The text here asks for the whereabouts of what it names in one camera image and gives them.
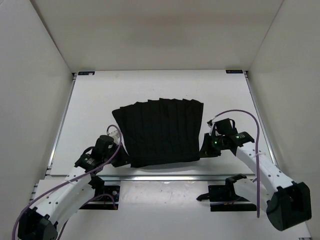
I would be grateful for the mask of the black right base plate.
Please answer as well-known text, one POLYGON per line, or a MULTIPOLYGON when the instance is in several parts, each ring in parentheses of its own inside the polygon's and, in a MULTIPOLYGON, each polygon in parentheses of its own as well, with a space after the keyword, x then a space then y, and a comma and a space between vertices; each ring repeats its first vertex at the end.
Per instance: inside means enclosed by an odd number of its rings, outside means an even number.
POLYGON ((208 200, 211 212, 255 212, 256 205, 235 192, 234 184, 243 179, 248 178, 243 174, 236 174, 226 178, 224 185, 211 184, 208 186, 208 192, 199 195, 196 200, 199 202, 208 200))

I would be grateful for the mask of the dark corner label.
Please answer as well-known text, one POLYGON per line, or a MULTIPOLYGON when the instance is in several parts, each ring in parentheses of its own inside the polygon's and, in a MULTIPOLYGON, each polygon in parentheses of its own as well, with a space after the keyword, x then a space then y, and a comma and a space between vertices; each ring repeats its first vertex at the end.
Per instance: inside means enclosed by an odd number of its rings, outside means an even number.
POLYGON ((78 76, 93 76, 95 71, 79 71, 77 73, 78 76))
POLYGON ((241 69, 226 69, 225 72, 227 74, 243 74, 241 69))

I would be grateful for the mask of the black pleated skirt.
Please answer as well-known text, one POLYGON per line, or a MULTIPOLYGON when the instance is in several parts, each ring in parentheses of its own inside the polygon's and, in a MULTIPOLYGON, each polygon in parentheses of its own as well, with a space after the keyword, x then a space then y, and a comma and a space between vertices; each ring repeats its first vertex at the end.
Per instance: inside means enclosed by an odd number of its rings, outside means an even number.
POLYGON ((148 100, 112 111, 132 168, 199 161, 204 104, 195 99, 148 100))

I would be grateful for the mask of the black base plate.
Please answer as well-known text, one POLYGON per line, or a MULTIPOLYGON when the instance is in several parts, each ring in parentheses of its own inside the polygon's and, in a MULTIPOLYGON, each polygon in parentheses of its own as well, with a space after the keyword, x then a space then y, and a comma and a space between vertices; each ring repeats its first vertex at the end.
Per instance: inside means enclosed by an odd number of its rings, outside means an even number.
POLYGON ((103 183, 94 190, 93 198, 80 207, 80 210, 110 210, 119 209, 120 185, 103 183))
POLYGON ((224 185, 211 184, 208 186, 208 192, 199 195, 196 200, 199 202, 208 200, 211 212, 255 212, 256 205, 235 192, 234 184, 243 179, 248 178, 243 174, 236 174, 226 178, 224 185))

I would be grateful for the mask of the dark right corner label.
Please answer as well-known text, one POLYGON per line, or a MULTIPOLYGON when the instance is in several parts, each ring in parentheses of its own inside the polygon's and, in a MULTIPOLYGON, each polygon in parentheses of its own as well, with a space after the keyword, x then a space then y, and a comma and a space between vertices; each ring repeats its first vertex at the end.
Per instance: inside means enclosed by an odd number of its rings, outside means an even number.
POLYGON ((243 74, 241 69, 226 69, 225 72, 227 74, 243 74))

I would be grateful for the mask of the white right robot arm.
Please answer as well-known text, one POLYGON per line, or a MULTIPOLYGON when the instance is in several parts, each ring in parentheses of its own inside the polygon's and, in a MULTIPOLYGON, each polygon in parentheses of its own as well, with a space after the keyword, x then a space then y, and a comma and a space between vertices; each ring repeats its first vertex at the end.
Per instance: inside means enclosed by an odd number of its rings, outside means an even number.
POLYGON ((247 132, 238 132, 233 119, 210 120, 210 131, 204 135, 200 153, 203 157, 218 157, 229 150, 256 175, 249 180, 244 174, 225 179, 224 185, 210 188, 208 193, 197 197, 198 201, 218 201, 224 197, 226 203, 248 200, 257 210, 266 213, 268 220, 278 231, 284 231, 312 217, 309 187, 297 183, 285 175, 269 158, 259 151, 257 141, 247 132))

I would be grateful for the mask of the dark left corner label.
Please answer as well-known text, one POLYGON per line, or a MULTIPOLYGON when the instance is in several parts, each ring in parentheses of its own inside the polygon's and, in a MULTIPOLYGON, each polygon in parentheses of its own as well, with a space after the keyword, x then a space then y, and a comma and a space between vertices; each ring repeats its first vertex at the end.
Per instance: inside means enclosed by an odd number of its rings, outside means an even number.
POLYGON ((95 71, 79 71, 77 73, 78 76, 93 76, 95 71))

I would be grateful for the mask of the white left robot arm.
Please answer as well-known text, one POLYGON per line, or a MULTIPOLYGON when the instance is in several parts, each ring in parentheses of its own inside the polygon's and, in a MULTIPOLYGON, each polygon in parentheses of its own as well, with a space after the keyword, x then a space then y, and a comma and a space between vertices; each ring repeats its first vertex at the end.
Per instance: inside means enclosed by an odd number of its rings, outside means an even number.
POLYGON ((122 134, 116 129, 101 135, 75 162, 63 182, 36 197, 14 224, 12 239, 58 240, 70 217, 87 203, 107 196, 97 175, 122 149, 122 134))

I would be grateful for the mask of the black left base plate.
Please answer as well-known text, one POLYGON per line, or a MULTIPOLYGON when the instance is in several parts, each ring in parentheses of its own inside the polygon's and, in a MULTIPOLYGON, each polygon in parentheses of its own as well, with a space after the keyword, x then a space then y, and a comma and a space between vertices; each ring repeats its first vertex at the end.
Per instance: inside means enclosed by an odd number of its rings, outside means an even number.
POLYGON ((93 198, 80 207, 80 210, 110 210, 119 209, 120 185, 103 183, 94 190, 93 198))

